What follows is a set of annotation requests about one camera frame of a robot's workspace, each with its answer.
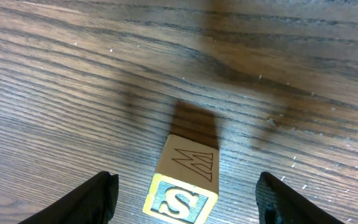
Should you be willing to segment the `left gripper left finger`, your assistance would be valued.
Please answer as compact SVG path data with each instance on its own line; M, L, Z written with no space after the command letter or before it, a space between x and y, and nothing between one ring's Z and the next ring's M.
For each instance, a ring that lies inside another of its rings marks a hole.
M113 218L119 176L101 171L20 224L107 224Z

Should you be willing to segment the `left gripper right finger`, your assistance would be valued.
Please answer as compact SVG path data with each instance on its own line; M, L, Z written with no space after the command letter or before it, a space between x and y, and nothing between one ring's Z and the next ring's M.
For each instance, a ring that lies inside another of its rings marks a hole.
M269 172L262 172L255 197L260 224L343 224Z

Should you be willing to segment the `yellow top wooden block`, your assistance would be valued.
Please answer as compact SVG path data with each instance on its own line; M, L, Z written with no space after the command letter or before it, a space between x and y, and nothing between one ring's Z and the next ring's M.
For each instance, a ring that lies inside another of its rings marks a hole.
M219 151L169 135L142 211L177 224L204 224L219 197Z

